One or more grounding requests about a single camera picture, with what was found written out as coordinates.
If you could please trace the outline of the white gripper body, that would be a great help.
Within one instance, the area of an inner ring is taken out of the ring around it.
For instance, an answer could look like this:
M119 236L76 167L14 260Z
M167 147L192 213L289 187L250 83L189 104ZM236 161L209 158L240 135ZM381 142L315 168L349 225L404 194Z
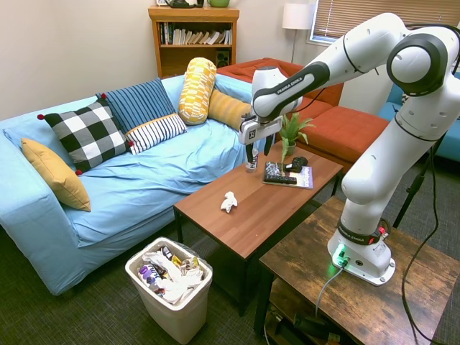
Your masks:
M257 116L245 119L239 128L239 142L248 145L257 140L275 135L282 128L282 117L278 116L273 121L261 123Z

